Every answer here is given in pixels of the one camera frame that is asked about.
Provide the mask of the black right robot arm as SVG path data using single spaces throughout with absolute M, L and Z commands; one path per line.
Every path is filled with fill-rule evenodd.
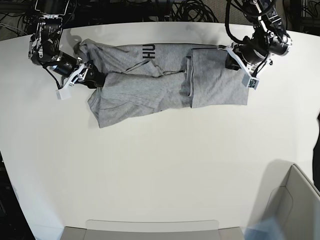
M 106 75 L 98 70 L 93 61 L 83 62 L 60 50 L 60 40 L 65 25 L 73 17 L 78 2 L 72 3 L 71 13 L 67 13 L 69 0 L 37 0 L 34 10 L 39 13 L 36 31 L 29 41 L 28 58 L 34 65 L 41 66 L 51 76 L 53 72 L 61 76 L 61 81 L 53 77 L 57 89 L 70 84 L 81 84 L 89 89 L 102 88 Z

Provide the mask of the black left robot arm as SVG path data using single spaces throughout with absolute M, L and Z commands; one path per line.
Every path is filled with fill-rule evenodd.
M 230 30 L 230 9 L 238 9 L 252 23 L 252 37 L 235 37 Z M 255 66 L 253 75 L 267 64 L 272 55 L 285 56 L 292 46 L 292 39 L 287 33 L 283 20 L 276 11 L 275 0 L 228 0 L 225 8 L 224 26 L 228 37 L 236 43 L 235 53 L 244 65 Z

